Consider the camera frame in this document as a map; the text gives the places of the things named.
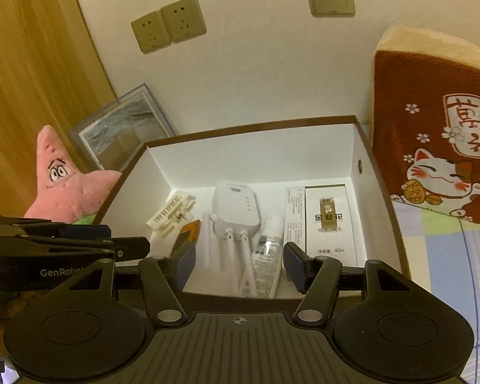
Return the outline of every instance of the circular pad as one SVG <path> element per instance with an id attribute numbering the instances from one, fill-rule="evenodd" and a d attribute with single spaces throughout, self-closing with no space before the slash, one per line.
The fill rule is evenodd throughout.
<path id="1" fill-rule="evenodd" d="M 82 344 L 94 338 L 101 328 L 100 319 L 86 312 L 62 312 L 44 321 L 41 333 L 59 345 Z"/>
<path id="2" fill-rule="evenodd" d="M 393 344 L 417 347 L 435 338 L 437 326 L 426 316 L 400 312 L 380 319 L 379 332 Z"/>
<path id="3" fill-rule="evenodd" d="M 469 325 L 459 314 L 446 317 L 435 313 L 433 305 L 430 310 L 423 306 L 421 313 L 406 312 L 403 299 L 393 310 L 383 301 L 365 300 L 336 320 L 333 339 L 361 371 L 383 381 L 429 382 L 454 376 L 472 348 Z"/>
<path id="4" fill-rule="evenodd" d="M 5 346 L 21 375 L 41 381 L 84 381 L 132 359 L 144 342 L 136 312 L 103 293 L 61 294 L 13 317 Z"/>

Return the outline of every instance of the power outlet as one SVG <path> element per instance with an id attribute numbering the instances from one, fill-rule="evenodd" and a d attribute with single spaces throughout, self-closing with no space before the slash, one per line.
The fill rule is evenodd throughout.
<path id="1" fill-rule="evenodd" d="M 169 37 L 173 42 L 206 33 L 205 20 L 197 0 L 180 0 L 160 9 Z"/>
<path id="2" fill-rule="evenodd" d="M 132 29 L 142 53 L 149 53 L 171 43 L 160 10 L 133 20 Z"/>

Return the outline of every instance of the wooden door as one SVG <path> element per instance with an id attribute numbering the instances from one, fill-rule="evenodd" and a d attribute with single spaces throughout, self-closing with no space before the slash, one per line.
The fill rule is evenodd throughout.
<path id="1" fill-rule="evenodd" d="M 22 216 L 36 195 L 36 137 L 68 130 L 116 98 L 77 0 L 0 0 L 0 213 Z"/>

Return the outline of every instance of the open box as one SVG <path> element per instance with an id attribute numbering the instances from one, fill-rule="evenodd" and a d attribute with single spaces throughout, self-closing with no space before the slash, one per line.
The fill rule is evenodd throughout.
<path id="1" fill-rule="evenodd" d="M 270 214 L 284 218 L 288 187 L 344 185 L 358 265 L 364 266 L 367 259 L 383 260 L 410 277 L 393 207 L 355 116 L 253 124 L 146 143 L 94 223 L 110 226 L 113 236 L 150 238 L 146 221 L 176 190 L 196 198 L 191 213 L 201 219 L 204 212 L 211 213 L 215 185 L 221 179 L 251 186 L 260 220 Z M 213 235 L 211 241 L 217 241 Z M 228 275 L 224 264 L 219 271 L 196 268 L 184 291 L 228 295 Z M 276 297 L 301 295 L 282 277 Z"/>

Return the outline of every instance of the white wall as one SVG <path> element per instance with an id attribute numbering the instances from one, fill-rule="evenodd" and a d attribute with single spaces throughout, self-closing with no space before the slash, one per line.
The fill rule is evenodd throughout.
<path id="1" fill-rule="evenodd" d="M 117 94 L 146 82 L 180 133 L 305 116 L 367 121 L 375 46 L 394 22 L 480 46 L 480 0 L 355 0 L 314 18 L 308 0 L 199 0 L 208 32 L 143 55 L 130 22 L 177 0 L 79 0 Z"/>

